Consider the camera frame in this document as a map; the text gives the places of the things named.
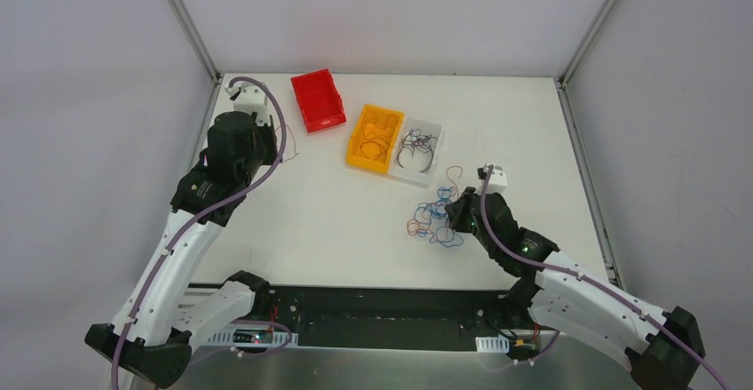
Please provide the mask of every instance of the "white tabletop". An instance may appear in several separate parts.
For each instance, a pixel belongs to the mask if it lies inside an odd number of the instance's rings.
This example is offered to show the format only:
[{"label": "white tabletop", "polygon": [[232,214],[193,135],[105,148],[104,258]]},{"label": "white tabletop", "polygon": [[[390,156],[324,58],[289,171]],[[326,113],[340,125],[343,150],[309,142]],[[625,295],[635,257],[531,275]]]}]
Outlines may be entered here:
[{"label": "white tabletop", "polygon": [[[226,75],[225,84],[233,76]],[[437,188],[449,185],[449,165],[465,169],[458,182],[462,191],[479,185],[476,168],[484,163],[507,172],[504,197],[520,225],[606,276],[551,79],[334,75],[347,123],[309,135],[290,84],[293,75],[249,76],[280,101],[299,155],[235,210],[193,282],[220,283],[244,269],[272,284],[508,289],[517,279],[490,260],[474,238],[443,248],[406,232],[417,205],[436,201]],[[345,164],[348,139],[366,103],[446,124],[429,188]],[[232,103],[222,91],[213,116],[229,110]],[[293,147],[289,140],[286,157]]]}]

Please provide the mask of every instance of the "metal frame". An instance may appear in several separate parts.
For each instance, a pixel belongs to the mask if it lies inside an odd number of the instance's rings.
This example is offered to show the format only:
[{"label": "metal frame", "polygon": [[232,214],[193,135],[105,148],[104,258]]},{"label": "metal frame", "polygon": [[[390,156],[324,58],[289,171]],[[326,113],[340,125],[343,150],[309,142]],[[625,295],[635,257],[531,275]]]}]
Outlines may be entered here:
[{"label": "metal frame", "polygon": [[211,81],[216,83],[219,79],[219,72],[214,65],[214,61],[212,61],[209,51],[207,51],[206,45],[202,41],[202,37],[199,35],[199,30],[191,19],[191,14],[188,13],[186,4],[183,3],[183,0],[167,0],[167,2],[170,4],[170,8],[172,9],[172,13],[175,14],[178,24],[183,28],[186,39],[191,44],[191,47],[194,48],[194,52],[196,52],[196,56],[202,63],[204,70],[206,70]]},{"label": "metal frame", "polygon": [[578,67],[581,65],[581,62],[583,61],[583,57],[585,56],[586,52],[588,52],[588,50],[591,48],[591,45],[593,44],[593,41],[596,38],[596,35],[598,35],[598,33],[601,31],[601,28],[604,27],[604,23],[612,14],[612,10],[614,9],[614,6],[617,4],[618,1],[619,0],[604,0],[604,3],[601,5],[601,8],[598,9],[598,12],[596,13],[596,18],[593,19],[593,21],[591,22],[591,25],[588,28],[588,31],[586,31],[586,36],[583,37],[581,44],[578,45],[578,49],[575,51],[575,55],[567,64],[567,69],[565,70],[565,74],[563,74],[562,77],[559,79],[559,81],[563,84],[565,88],[567,88],[567,83],[569,83],[570,79],[573,78],[575,71],[578,69]]},{"label": "metal frame", "polygon": [[[180,305],[201,304],[218,288],[190,283]],[[529,319],[503,308],[506,293],[273,285],[245,319],[268,320],[279,307],[275,321],[298,335],[298,346],[475,352],[477,338],[500,338],[499,329],[533,335]]]},{"label": "metal frame", "polygon": [[598,205],[598,198],[596,196],[596,189],[593,186],[593,179],[591,178],[591,170],[589,168],[585,146],[583,145],[581,134],[578,131],[578,125],[573,117],[573,110],[570,108],[567,91],[563,88],[561,83],[555,82],[555,85],[557,87],[557,94],[559,95],[559,104],[562,106],[562,114],[565,117],[567,133],[570,135],[570,142],[573,146],[573,151],[575,152],[575,162],[578,164],[578,171],[581,173],[583,189],[586,191],[586,201],[591,210],[591,220],[593,221],[593,226],[596,230],[596,237],[598,238],[598,244],[601,248],[601,256],[604,260],[607,277],[609,278],[609,282],[617,285],[619,288],[624,288],[622,276],[617,269],[617,263],[614,261],[612,244],[609,242],[609,236],[604,224],[604,217],[602,216],[601,208]]},{"label": "metal frame", "polygon": [[[214,106],[219,95],[219,90],[221,88],[221,82],[224,73],[220,73],[215,66],[214,61],[212,60],[210,53],[207,50],[206,45],[202,41],[199,31],[194,24],[194,21],[191,19],[191,15],[188,12],[186,5],[183,3],[183,0],[167,1],[170,4],[170,8],[172,9],[173,13],[175,14],[176,20],[178,20],[178,23],[183,28],[186,39],[194,48],[196,56],[201,61],[211,81],[214,83],[209,104],[207,105],[207,111],[202,120],[202,127],[199,132],[201,134],[204,133],[210,125],[211,115],[214,112]],[[602,257],[605,262],[607,274],[611,282],[622,288],[622,278],[617,270],[617,265],[614,260],[613,248],[611,243],[609,242],[604,219],[598,204],[598,198],[593,186],[593,180],[591,178],[591,171],[588,164],[583,139],[578,132],[575,117],[573,116],[573,111],[570,107],[570,102],[567,97],[567,84],[573,78],[577,69],[580,67],[586,53],[594,44],[598,33],[604,27],[605,22],[612,14],[612,11],[614,10],[618,2],[619,0],[604,0],[604,3],[599,8],[596,17],[586,31],[583,40],[578,45],[573,58],[568,63],[565,73],[559,79],[555,79],[555,84],[557,86],[557,92],[559,95],[560,104],[562,106],[562,112],[567,123],[567,131],[570,135],[570,141],[572,143],[573,150],[575,151],[575,160],[577,161],[578,169],[581,173],[581,180],[583,181],[583,188],[586,192],[586,199],[588,201],[589,208],[591,209],[591,218],[593,220],[594,227],[596,228],[597,237],[599,240],[599,245],[601,247]],[[198,152],[201,150],[202,146],[203,138],[199,137],[199,141],[194,146],[194,149],[192,151],[191,161],[193,161],[194,158],[198,155]]]}]

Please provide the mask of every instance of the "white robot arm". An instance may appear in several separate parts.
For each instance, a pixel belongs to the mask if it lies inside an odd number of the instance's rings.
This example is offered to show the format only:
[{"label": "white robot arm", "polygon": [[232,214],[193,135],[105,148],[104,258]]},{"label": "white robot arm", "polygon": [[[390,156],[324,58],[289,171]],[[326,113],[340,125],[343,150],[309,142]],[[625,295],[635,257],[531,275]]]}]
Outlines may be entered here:
[{"label": "white robot arm", "polygon": [[[136,288],[111,323],[94,324],[86,334],[87,345],[160,388],[175,383],[196,348],[249,314],[259,292],[269,287],[264,279],[238,272],[201,304],[178,309],[204,253],[245,195],[200,214],[240,194],[260,166],[279,160],[267,97],[259,88],[243,84],[228,90],[234,111],[215,119],[207,147],[178,183],[162,238]],[[114,384],[129,388],[131,378],[122,374]]]},{"label": "white robot arm", "polygon": [[519,227],[501,195],[507,177],[499,166],[479,168],[479,178],[480,195],[467,187],[446,211],[451,228],[473,234],[491,259],[520,278],[501,300],[505,309],[599,350],[644,390],[686,390],[705,356],[693,315],[631,296]]}]

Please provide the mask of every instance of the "red plastic container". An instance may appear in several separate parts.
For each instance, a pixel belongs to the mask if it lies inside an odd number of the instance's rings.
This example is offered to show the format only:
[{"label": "red plastic container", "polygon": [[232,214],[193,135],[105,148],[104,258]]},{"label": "red plastic container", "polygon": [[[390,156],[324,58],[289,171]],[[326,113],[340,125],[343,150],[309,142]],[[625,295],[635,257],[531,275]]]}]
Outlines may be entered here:
[{"label": "red plastic container", "polygon": [[323,130],[345,122],[345,111],[328,69],[290,79],[306,130]]}]

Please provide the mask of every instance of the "white wall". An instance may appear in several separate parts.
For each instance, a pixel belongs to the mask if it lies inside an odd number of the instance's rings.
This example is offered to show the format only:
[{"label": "white wall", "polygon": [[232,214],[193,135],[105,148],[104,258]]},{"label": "white wall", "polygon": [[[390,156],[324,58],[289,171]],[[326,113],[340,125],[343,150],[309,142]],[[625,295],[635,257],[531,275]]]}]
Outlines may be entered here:
[{"label": "white wall", "polygon": [[94,388],[83,343],[164,225],[210,80],[165,0],[0,0],[0,388]]},{"label": "white wall", "polygon": [[753,0],[622,0],[570,96],[628,289],[693,312],[732,388],[753,345],[751,39]]},{"label": "white wall", "polygon": [[603,1],[184,0],[221,71],[484,76],[561,75]]}]

